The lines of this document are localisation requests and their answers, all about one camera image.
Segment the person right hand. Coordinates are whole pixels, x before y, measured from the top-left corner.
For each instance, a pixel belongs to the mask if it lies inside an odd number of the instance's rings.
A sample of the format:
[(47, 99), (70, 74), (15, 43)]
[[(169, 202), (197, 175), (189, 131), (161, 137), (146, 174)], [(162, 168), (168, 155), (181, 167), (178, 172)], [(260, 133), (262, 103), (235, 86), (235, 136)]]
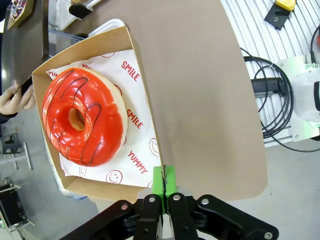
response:
[(22, 87), (14, 80), (13, 85), (0, 96), (0, 113), (5, 116), (13, 115), (31, 109), (35, 103), (33, 85), (22, 94)]

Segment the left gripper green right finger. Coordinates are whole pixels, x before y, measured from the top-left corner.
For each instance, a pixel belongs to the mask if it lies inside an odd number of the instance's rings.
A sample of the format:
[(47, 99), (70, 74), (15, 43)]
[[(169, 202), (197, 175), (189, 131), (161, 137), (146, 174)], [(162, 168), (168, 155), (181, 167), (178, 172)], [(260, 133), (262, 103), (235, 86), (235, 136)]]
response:
[(174, 238), (197, 240), (198, 232), (218, 240), (276, 240), (279, 230), (222, 200), (205, 194), (195, 199), (176, 185), (173, 166), (163, 168), (164, 211)]

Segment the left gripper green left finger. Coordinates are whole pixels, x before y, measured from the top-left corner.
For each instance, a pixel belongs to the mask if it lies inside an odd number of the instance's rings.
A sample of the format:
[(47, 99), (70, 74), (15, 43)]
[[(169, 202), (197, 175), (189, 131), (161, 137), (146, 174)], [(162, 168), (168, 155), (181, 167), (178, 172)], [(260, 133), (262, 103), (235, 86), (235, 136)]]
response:
[(163, 226), (163, 168), (153, 168), (153, 186), (138, 193), (135, 203), (118, 200), (63, 236), (63, 240), (156, 240)]

